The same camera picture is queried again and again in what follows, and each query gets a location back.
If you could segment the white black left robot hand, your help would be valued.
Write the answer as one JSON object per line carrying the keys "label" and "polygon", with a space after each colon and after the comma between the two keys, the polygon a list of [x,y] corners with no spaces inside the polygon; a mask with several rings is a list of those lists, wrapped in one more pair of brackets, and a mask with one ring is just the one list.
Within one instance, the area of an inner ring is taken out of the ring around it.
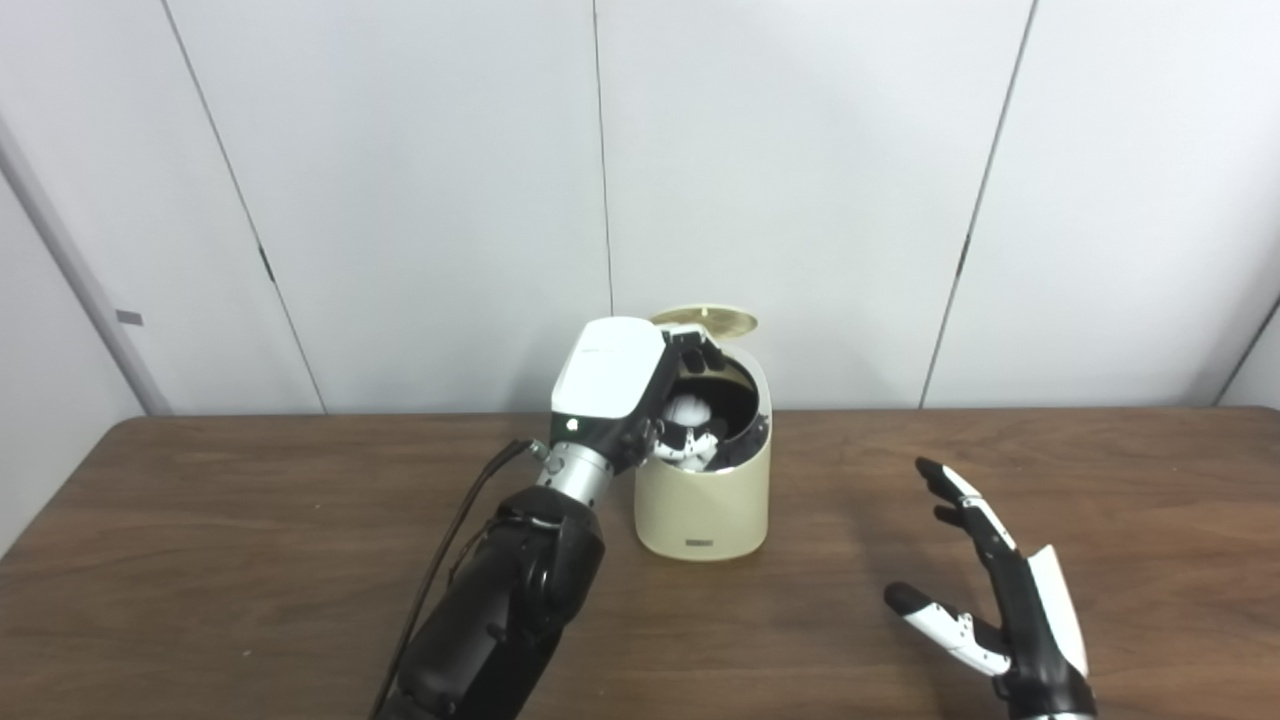
{"label": "white black left robot hand", "polygon": [[682,372],[726,368],[724,352],[701,324],[589,322],[552,391],[550,442],[589,448],[614,473],[650,457],[701,471],[716,459],[724,425],[703,401],[676,413],[668,397]]}

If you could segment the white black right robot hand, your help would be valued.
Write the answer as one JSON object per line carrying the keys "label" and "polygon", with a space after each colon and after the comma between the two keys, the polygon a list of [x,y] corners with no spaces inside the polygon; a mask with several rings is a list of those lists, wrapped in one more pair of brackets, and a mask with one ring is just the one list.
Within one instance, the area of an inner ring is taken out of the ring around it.
{"label": "white black right robot hand", "polygon": [[1096,719],[1085,642],[1055,547],[1023,553],[983,493],[956,470],[928,457],[918,457],[915,469],[941,501],[934,518],[972,541],[1001,623],[963,612],[906,582],[884,588],[886,605],[988,678],[1010,719]]}

